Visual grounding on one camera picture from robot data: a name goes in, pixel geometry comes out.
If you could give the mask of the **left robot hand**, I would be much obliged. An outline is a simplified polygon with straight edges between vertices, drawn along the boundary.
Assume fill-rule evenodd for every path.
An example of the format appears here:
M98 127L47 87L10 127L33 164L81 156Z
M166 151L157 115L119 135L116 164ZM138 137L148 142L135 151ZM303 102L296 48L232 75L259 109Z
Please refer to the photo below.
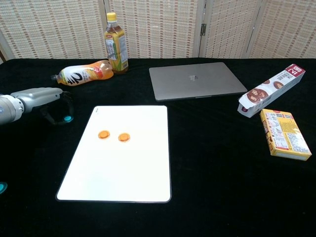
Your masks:
M37 109L41 115L53 125L64 125L74 119L74 106L71 94L56 87L39 87L11 93L11 96L18 99L24 105L24 112L30 113ZM62 116L60 121L54 119L48 112L48 105L61 100L68 106L68 112Z

